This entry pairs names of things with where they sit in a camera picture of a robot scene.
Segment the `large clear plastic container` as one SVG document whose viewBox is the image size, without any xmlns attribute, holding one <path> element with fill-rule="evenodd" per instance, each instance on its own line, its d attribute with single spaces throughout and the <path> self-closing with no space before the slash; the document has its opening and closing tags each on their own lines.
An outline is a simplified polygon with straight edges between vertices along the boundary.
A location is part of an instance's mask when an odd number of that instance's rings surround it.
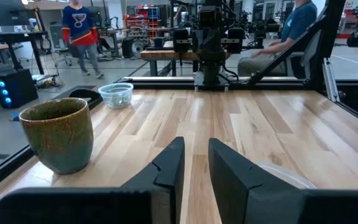
<svg viewBox="0 0 358 224">
<path fill-rule="evenodd" d="M 279 179 L 299 189 L 317 189 L 317 187 L 308 179 L 284 167 L 272 163 L 266 163 L 266 162 L 260 162 L 257 163 L 257 165 L 261 167 L 263 170 L 274 175 L 275 177 L 278 177 Z"/>
</svg>

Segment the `wooden workbench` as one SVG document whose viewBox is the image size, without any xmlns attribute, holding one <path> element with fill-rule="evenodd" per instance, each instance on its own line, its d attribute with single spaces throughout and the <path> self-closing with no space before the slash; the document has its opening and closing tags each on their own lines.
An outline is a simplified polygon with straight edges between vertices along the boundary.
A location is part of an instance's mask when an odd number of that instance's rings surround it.
<svg viewBox="0 0 358 224">
<path fill-rule="evenodd" d="M 144 50 L 140 53 L 140 58 L 149 63 L 151 77 L 180 77 L 185 73 L 185 64 L 190 64 L 192 69 L 190 75 L 197 72 L 200 68 L 200 63 L 195 53 L 191 50 L 186 53 L 177 53 L 173 49 L 165 50 Z M 157 62 L 167 61 L 167 64 L 159 69 Z"/>
</svg>

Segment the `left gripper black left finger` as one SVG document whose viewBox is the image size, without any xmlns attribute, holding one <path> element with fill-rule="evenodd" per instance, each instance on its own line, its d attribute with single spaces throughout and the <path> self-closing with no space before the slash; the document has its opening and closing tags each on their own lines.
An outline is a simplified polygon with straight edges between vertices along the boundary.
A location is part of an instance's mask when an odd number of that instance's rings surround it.
<svg viewBox="0 0 358 224">
<path fill-rule="evenodd" d="M 29 187 L 0 199 L 0 224 L 179 224 L 185 140 L 120 187 Z"/>
</svg>

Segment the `grey office chair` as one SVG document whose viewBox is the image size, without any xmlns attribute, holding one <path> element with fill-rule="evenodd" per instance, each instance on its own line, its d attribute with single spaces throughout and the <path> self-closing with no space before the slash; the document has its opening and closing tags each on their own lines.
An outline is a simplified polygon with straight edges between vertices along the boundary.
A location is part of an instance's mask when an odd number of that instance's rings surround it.
<svg viewBox="0 0 358 224">
<path fill-rule="evenodd" d="M 287 66 L 287 75 L 289 77 L 295 77 L 297 79 L 306 79 L 311 76 L 311 59 L 315 58 L 315 54 L 318 47 L 319 38 L 321 36 L 321 31 L 319 30 L 311 39 L 306 49 L 303 52 L 293 52 L 286 59 Z M 296 67 L 301 67 L 303 69 L 302 72 L 297 70 L 294 72 L 292 60 L 294 58 L 298 58 L 299 62 Z"/>
</svg>

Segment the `black computer monitor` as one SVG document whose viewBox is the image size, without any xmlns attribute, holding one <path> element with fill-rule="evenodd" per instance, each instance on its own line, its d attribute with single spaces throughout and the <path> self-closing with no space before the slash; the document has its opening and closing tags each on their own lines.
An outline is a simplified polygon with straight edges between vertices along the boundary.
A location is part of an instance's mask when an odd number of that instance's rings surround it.
<svg viewBox="0 0 358 224">
<path fill-rule="evenodd" d="M 0 0 L 0 26 L 29 26 L 29 19 L 22 0 Z"/>
</svg>

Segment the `person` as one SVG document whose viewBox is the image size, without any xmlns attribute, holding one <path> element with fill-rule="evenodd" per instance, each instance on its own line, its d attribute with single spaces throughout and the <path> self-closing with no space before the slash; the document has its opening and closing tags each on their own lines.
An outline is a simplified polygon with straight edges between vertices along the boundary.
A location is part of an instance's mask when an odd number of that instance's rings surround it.
<svg viewBox="0 0 358 224">
<path fill-rule="evenodd" d="M 102 79 L 103 72 L 98 67 L 98 34 L 94 27 L 90 10 L 80 0 L 69 0 L 63 9 L 62 18 L 63 41 L 75 47 L 75 55 L 81 68 L 81 74 L 89 76 L 85 67 L 85 54 L 92 64 L 96 78 Z"/>
<path fill-rule="evenodd" d="M 249 77 L 274 60 L 273 55 L 282 53 L 291 46 L 317 18 L 317 7 L 312 0 L 295 0 L 295 8 L 283 25 L 282 38 L 267 47 L 241 58 L 237 72 L 240 77 Z"/>
</svg>

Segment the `small clear plastic container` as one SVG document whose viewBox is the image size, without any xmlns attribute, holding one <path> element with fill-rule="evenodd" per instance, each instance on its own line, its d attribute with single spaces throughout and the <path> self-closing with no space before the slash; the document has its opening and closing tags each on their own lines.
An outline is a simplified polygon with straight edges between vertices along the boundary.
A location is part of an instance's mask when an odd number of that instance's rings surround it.
<svg viewBox="0 0 358 224">
<path fill-rule="evenodd" d="M 105 98 L 108 96 L 108 90 L 118 89 L 118 88 L 123 88 L 125 90 L 129 90 L 131 92 L 131 100 L 132 100 L 132 91 L 134 89 L 133 84 L 131 84 L 131 83 L 114 83 L 114 84 L 102 86 L 98 89 L 98 92 L 101 95 L 103 102 L 104 102 Z"/>
</svg>

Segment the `black standing desk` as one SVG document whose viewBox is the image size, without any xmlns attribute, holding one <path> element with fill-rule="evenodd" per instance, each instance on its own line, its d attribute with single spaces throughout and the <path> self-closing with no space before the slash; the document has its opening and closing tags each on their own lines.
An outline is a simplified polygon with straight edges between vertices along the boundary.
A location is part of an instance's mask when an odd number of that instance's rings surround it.
<svg viewBox="0 0 358 224">
<path fill-rule="evenodd" d="M 44 69 L 42 67 L 42 62 L 40 59 L 39 49 L 37 47 L 36 40 L 41 39 L 45 35 L 45 32 L 6 32 L 0 33 L 0 42 L 5 42 L 8 45 L 8 50 L 14 64 L 14 69 L 22 69 L 21 64 L 19 63 L 12 44 L 30 42 L 32 46 L 32 53 L 35 56 L 37 66 L 41 75 L 44 75 Z"/>
</svg>

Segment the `silver aluminium frame bracket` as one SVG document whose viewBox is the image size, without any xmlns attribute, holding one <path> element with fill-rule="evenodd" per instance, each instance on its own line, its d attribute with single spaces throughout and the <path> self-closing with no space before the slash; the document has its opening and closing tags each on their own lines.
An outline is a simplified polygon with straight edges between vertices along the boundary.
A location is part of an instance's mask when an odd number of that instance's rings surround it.
<svg viewBox="0 0 358 224">
<path fill-rule="evenodd" d="M 337 90 L 333 64 L 329 57 L 323 58 L 323 75 L 328 99 L 334 103 L 340 102 L 340 94 Z"/>
</svg>

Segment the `green glazed ceramic mug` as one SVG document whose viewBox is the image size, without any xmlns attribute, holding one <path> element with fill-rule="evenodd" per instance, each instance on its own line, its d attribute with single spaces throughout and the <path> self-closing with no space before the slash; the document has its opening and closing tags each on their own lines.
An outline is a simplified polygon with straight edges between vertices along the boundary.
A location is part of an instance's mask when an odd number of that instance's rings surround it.
<svg viewBox="0 0 358 224">
<path fill-rule="evenodd" d="M 94 134 L 86 100 L 46 101 L 21 111 L 19 120 L 35 156 L 54 173 L 73 174 L 89 163 Z"/>
</svg>

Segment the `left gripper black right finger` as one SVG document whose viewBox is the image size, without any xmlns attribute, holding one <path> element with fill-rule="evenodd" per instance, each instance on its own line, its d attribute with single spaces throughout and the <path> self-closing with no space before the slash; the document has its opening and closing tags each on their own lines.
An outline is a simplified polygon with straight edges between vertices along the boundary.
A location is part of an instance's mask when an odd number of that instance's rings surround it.
<svg viewBox="0 0 358 224">
<path fill-rule="evenodd" d="M 208 158 L 222 224 L 358 224 L 358 190 L 299 189 L 216 138 Z"/>
</svg>

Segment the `black rounded object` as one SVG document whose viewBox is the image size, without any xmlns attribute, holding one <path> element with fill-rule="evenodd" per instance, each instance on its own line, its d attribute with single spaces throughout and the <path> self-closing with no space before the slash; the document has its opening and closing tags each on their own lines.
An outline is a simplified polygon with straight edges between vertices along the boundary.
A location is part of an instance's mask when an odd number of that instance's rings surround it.
<svg viewBox="0 0 358 224">
<path fill-rule="evenodd" d="M 88 108 L 92 110 L 102 102 L 101 95 L 91 89 L 75 89 L 69 94 L 70 98 L 81 98 L 86 100 L 88 103 Z"/>
</svg>

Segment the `green paper packet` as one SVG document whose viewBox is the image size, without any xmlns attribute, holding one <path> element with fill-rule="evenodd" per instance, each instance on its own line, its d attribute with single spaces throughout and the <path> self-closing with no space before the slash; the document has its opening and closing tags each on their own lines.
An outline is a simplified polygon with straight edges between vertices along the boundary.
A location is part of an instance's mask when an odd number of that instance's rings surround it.
<svg viewBox="0 0 358 224">
<path fill-rule="evenodd" d="M 104 102 L 111 108 L 123 108 L 131 102 L 131 92 L 123 88 L 108 90 Z"/>
</svg>

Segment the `black computer tower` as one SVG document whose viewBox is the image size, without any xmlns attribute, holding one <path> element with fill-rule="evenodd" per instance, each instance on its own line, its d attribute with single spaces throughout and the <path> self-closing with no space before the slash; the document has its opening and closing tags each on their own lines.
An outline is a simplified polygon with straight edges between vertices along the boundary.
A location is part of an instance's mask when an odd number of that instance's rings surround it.
<svg viewBox="0 0 358 224">
<path fill-rule="evenodd" d="M 0 73 L 0 105 L 3 108 L 20 108 L 37 98 L 29 69 Z"/>
</svg>

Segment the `red blue parts shelf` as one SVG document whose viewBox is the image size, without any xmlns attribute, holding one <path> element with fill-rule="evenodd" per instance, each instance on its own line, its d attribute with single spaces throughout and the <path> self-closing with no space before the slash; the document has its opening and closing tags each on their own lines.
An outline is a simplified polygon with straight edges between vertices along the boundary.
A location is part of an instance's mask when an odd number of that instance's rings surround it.
<svg viewBox="0 0 358 224">
<path fill-rule="evenodd" d="M 138 5 L 131 9 L 132 12 L 125 18 L 127 36 L 142 42 L 155 38 L 157 29 L 161 27 L 160 8 L 155 5 Z"/>
</svg>

